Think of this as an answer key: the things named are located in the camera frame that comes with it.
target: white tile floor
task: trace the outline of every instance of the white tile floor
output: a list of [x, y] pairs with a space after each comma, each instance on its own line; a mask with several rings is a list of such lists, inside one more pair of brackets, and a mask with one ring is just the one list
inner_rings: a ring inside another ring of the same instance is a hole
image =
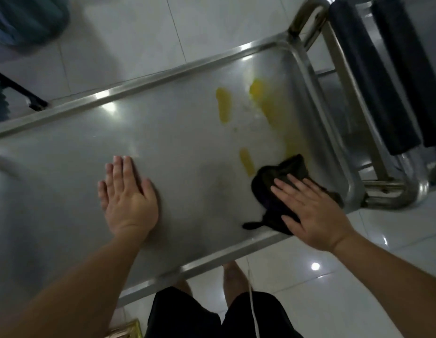
[[[0, 72], [53, 104], [220, 53], [285, 30], [303, 0], [72, 0], [65, 33], [25, 53], [0, 46]], [[315, 70], [332, 67], [320, 38]], [[7, 90], [13, 117], [31, 113]], [[356, 230], [436, 275], [436, 193], [406, 212], [361, 210]], [[312, 263], [319, 263], [312, 270]], [[289, 238], [238, 260], [256, 290], [273, 293], [305, 337], [400, 337], [380, 305], [333, 256]], [[222, 268], [189, 280], [196, 299], [223, 318]], [[118, 309], [111, 325], [139, 318], [153, 295]]]

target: black shorts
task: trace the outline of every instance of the black shorts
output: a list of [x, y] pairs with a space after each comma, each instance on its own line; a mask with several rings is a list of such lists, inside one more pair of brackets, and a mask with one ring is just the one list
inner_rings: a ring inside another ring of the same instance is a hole
[[[254, 312], [260, 337], [302, 338], [281, 303], [271, 294], [253, 292]], [[203, 308], [190, 295], [168, 287], [155, 295], [146, 338], [255, 337], [249, 293], [239, 295], [220, 317]]]

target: stainless steel table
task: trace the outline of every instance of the stainless steel table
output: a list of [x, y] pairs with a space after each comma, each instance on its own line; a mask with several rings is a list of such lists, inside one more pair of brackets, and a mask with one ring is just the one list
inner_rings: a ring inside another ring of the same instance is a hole
[[161, 199], [120, 305], [286, 238], [241, 228], [263, 214], [248, 159], [301, 153], [356, 210], [364, 187], [329, 114], [300, 39], [282, 33], [0, 125], [0, 311], [111, 239], [96, 184], [114, 154]]

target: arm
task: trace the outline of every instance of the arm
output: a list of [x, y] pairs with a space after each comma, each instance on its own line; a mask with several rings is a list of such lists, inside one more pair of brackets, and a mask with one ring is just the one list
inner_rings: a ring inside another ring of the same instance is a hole
[[115, 237], [87, 261], [43, 290], [0, 338], [102, 338], [129, 270], [149, 231], [158, 220], [157, 198], [148, 180], [140, 193], [131, 158], [106, 165], [99, 197]]
[[289, 175], [271, 190], [301, 220], [282, 216], [305, 244], [334, 254], [376, 297], [405, 338], [436, 337], [436, 278], [359, 235], [313, 182]]

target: finger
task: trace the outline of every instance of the finger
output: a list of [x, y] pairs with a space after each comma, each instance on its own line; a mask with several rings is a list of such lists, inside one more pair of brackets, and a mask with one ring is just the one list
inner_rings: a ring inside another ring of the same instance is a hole
[[105, 186], [107, 189], [108, 199], [112, 199], [115, 195], [115, 188], [113, 186], [113, 165], [105, 164]]
[[323, 190], [316, 185], [313, 181], [309, 180], [309, 179], [304, 179], [303, 180], [304, 184], [306, 184], [308, 187], [310, 187], [317, 195], [319, 196], [323, 196], [325, 195], [325, 193], [323, 192]]
[[124, 191], [124, 181], [122, 179], [122, 158], [120, 156], [113, 157], [113, 185], [115, 194], [121, 194]]
[[300, 223], [296, 222], [293, 218], [286, 215], [282, 215], [282, 220], [284, 221], [288, 230], [290, 230], [294, 236], [297, 236], [301, 240], [303, 239], [303, 237], [305, 236], [305, 230]]
[[288, 206], [290, 210], [293, 212], [296, 212], [298, 215], [302, 212], [302, 208], [304, 207], [304, 204], [293, 198], [292, 196], [289, 196], [282, 190], [279, 190], [275, 186], [271, 186], [271, 192], [276, 195], [277, 198], [279, 198], [285, 205]]
[[302, 194], [304, 194], [305, 196], [307, 196], [310, 199], [318, 199], [318, 195], [313, 192], [311, 190], [310, 187], [308, 187], [307, 185], [305, 185], [302, 181], [300, 181], [299, 179], [295, 178], [293, 175], [288, 174], [287, 178], [289, 179], [289, 181], [291, 181], [294, 186], [296, 186], [298, 188], [298, 190], [301, 191]]
[[152, 182], [145, 178], [141, 182], [141, 188], [143, 189], [143, 195], [147, 198], [149, 201], [157, 201], [157, 196], [155, 195], [154, 188], [152, 187]]
[[103, 211], [105, 211], [108, 206], [108, 195], [107, 185], [105, 185], [105, 181], [103, 180], [98, 182], [98, 197], [101, 201], [101, 208]]
[[137, 192], [135, 175], [133, 171], [132, 158], [130, 156], [124, 157], [122, 164], [122, 176], [124, 178], [124, 189], [129, 192]]
[[289, 194], [290, 196], [292, 196], [293, 198], [295, 198], [296, 200], [298, 200], [299, 202], [303, 203], [304, 205], [307, 203], [307, 198], [298, 190], [296, 190], [294, 187], [292, 187], [291, 185], [288, 185], [286, 182], [283, 182], [280, 179], [274, 179], [274, 183], [277, 185], [277, 187], [279, 187], [282, 191], [284, 191], [285, 193]]

